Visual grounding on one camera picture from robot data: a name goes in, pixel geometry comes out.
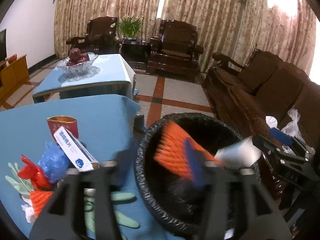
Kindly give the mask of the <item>white paper tube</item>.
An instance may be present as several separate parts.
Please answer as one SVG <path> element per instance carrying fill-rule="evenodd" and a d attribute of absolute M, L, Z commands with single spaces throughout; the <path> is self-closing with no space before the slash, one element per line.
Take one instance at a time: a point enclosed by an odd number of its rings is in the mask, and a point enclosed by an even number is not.
<path fill-rule="evenodd" d="M 215 158 L 229 169 L 251 167 L 261 156 L 261 150 L 253 145 L 252 138 L 252 136 L 247 137 L 240 142 L 219 149 Z"/>

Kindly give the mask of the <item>green rubber glove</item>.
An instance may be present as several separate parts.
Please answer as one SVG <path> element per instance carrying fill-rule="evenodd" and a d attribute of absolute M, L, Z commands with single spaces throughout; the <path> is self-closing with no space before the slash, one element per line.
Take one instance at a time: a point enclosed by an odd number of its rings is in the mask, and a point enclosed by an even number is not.
<path fill-rule="evenodd" d="M 8 168 L 11 170 L 13 177 L 5 176 L 6 181 L 20 194 L 29 196 L 34 187 L 29 179 L 22 179 L 18 176 L 20 169 L 17 163 L 8 163 Z"/>

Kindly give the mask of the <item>blue plastic bag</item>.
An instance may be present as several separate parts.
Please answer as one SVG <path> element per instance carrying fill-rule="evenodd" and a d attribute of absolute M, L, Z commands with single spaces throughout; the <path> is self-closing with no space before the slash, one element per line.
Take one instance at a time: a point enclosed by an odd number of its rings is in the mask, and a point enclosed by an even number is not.
<path fill-rule="evenodd" d="M 71 162 L 59 145 L 46 142 L 45 146 L 46 150 L 37 164 L 42 168 L 48 181 L 55 184 L 64 177 Z"/>

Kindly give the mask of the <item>red plastic bag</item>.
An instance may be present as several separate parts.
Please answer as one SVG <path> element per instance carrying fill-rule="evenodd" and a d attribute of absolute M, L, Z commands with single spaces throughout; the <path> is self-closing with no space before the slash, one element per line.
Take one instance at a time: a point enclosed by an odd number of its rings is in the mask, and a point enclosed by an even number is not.
<path fill-rule="evenodd" d="M 21 179 L 30 180 L 36 190 L 49 191 L 53 188 L 53 184 L 49 182 L 39 165 L 34 164 L 24 155 L 21 155 L 21 161 L 25 164 L 17 174 Z"/>

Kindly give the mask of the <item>orange foam fruit net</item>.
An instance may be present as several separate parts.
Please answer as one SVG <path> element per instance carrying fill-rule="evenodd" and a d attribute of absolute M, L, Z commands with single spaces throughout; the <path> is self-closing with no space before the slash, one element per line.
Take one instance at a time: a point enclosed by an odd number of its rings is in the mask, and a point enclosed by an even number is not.
<path fill-rule="evenodd" d="M 185 150 L 185 142 L 189 142 L 191 148 L 200 151 L 206 160 L 222 166 L 219 160 L 199 145 L 182 127 L 171 120 L 167 121 L 162 128 L 161 139 L 154 156 L 155 161 L 171 173 L 193 180 Z"/>

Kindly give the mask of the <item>red paper cup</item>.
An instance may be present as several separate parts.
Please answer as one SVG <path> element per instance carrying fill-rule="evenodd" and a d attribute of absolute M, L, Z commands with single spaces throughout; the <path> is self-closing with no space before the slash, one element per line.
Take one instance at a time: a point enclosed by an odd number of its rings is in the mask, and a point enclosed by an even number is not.
<path fill-rule="evenodd" d="M 53 138 L 54 138 L 54 133 L 61 126 L 69 130 L 76 138 L 79 137 L 78 121 L 76 118 L 71 116 L 60 115 L 60 116 L 52 116 L 50 118 L 47 118 L 46 120 L 47 120 L 50 133 Z"/>

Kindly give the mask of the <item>black lined trash bin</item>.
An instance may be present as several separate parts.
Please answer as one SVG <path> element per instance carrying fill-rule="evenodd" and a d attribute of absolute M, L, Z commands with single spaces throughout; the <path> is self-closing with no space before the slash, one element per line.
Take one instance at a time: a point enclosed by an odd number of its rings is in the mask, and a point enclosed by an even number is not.
<path fill-rule="evenodd" d="M 144 204 L 166 230 L 191 239 L 204 214 L 206 193 L 193 184 L 185 141 L 215 161 L 219 149 L 241 139 L 224 122 L 200 113 L 168 114 L 147 129 L 134 163 L 135 178 Z"/>

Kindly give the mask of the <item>white plastic bag on sofa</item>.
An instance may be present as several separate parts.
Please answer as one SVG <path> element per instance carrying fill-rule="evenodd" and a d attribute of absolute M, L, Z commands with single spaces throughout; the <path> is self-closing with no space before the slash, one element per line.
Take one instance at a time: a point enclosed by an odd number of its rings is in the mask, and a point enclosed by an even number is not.
<path fill-rule="evenodd" d="M 289 137 L 295 139 L 295 144 L 302 146 L 302 156 L 306 158 L 312 158 L 315 155 L 315 149 L 310 147 L 302 137 L 298 127 L 298 122 L 300 120 L 300 114 L 298 113 L 298 110 L 292 108 L 287 114 L 291 118 L 291 121 L 285 127 L 283 127 L 281 131 Z"/>

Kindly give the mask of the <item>orange foam net on table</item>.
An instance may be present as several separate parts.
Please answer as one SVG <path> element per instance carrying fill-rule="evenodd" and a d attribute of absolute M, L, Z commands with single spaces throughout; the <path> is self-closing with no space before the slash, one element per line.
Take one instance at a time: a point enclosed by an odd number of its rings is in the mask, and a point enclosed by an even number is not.
<path fill-rule="evenodd" d="M 32 203 L 32 207 L 34 210 L 34 215 L 37 218 L 45 205 L 50 200 L 51 196 L 53 195 L 53 191 L 31 191 L 30 192 L 30 200 Z"/>

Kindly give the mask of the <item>long wooden sofa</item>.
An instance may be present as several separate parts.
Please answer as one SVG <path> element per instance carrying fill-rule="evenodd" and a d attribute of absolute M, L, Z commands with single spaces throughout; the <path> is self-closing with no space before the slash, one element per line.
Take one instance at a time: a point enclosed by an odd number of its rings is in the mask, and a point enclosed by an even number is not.
<path fill-rule="evenodd" d="M 289 110 L 296 109 L 302 138 L 319 151 L 319 85 L 303 70 L 259 49 L 244 66 L 221 53 L 213 59 L 203 86 L 220 120 L 243 137 L 259 134 L 281 147 L 270 136 L 265 118 L 275 117 L 283 129 L 291 122 Z"/>

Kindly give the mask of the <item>dark wooden side table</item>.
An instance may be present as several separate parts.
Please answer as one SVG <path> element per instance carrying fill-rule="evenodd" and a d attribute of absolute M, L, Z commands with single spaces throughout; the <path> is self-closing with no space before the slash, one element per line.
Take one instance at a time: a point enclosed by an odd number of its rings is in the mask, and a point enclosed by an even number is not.
<path fill-rule="evenodd" d="M 150 58 L 151 45 L 140 40 L 116 40 L 119 53 L 132 67 L 146 70 Z"/>

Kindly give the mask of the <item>red apples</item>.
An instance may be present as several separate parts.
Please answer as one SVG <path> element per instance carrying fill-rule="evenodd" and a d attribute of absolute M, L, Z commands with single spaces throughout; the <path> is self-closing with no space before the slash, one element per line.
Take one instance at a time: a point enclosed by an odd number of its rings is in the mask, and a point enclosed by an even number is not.
<path fill-rule="evenodd" d="M 67 66 L 73 66 L 79 63 L 89 61 L 89 56 L 87 53 L 81 53 L 79 48 L 73 48 L 69 52 L 69 60 Z"/>

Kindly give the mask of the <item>red ornament on cabinet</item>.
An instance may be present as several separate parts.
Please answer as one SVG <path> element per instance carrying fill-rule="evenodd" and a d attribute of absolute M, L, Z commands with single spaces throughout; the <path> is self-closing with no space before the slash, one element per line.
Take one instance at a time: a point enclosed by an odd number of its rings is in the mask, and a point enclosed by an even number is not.
<path fill-rule="evenodd" d="M 11 57 L 7 58 L 8 64 L 12 64 L 17 60 L 17 54 L 12 55 Z"/>

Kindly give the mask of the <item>potted green plant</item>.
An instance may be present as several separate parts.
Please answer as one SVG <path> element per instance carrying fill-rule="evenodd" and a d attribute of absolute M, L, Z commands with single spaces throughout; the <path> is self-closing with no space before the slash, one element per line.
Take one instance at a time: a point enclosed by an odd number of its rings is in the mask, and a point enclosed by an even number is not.
<path fill-rule="evenodd" d="M 143 26 L 140 16 L 123 15 L 118 23 L 118 37 L 125 41 L 135 41 Z"/>

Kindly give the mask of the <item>black flat television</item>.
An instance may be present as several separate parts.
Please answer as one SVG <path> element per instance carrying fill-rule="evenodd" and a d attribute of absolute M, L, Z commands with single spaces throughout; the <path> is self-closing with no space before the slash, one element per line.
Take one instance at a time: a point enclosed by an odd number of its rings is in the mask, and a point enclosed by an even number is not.
<path fill-rule="evenodd" d="M 6 29 L 0 32 L 0 61 L 4 61 L 7 57 L 6 34 Z"/>

